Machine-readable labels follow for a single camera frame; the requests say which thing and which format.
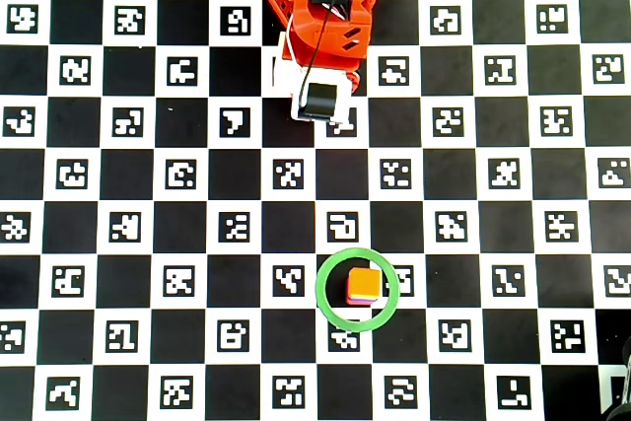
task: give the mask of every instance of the green circle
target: green circle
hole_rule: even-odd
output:
[[[378,315],[369,320],[348,320],[338,316],[333,311],[333,308],[326,297],[326,280],[328,279],[328,275],[339,263],[354,257],[365,258],[373,263],[376,263],[386,275],[387,284],[390,289],[386,306]],[[383,255],[370,248],[346,248],[334,253],[324,261],[322,267],[317,272],[317,277],[315,278],[315,300],[317,301],[317,306],[322,311],[322,314],[335,327],[342,330],[348,330],[349,332],[365,332],[367,330],[375,330],[384,325],[396,311],[396,305],[398,304],[400,296],[401,288],[399,286],[398,275],[396,274],[396,271],[394,271],[394,267]]]

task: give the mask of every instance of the orange cube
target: orange cube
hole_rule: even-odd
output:
[[[372,268],[355,267],[348,273],[346,303],[354,306],[369,306],[380,296],[382,272]]]

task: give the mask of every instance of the checkerboard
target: checkerboard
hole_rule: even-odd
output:
[[[289,118],[266,0],[0,0],[0,420],[598,419],[629,1],[379,0],[333,125]],[[349,246],[400,278],[372,333],[316,308]]]

